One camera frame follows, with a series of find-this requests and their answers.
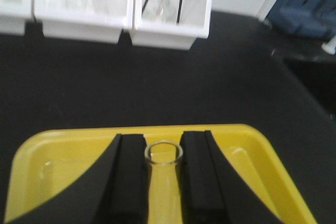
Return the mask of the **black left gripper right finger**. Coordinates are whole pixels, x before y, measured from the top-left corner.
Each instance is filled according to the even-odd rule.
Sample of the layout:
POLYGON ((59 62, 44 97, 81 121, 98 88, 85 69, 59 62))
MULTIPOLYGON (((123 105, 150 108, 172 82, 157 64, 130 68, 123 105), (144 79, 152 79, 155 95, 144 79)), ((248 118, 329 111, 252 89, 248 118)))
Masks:
POLYGON ((229 163, 211 131, 185 131, 180 145, 183 223, 281 223, 229 163))

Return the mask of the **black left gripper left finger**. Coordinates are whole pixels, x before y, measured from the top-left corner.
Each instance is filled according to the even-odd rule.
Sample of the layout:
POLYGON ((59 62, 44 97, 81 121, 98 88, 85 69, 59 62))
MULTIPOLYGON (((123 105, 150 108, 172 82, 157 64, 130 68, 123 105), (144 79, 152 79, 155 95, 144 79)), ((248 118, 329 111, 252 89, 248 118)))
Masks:
POLYGON ((142 134, 36 135, 12 165, 6 223, 146 223, 142 134))

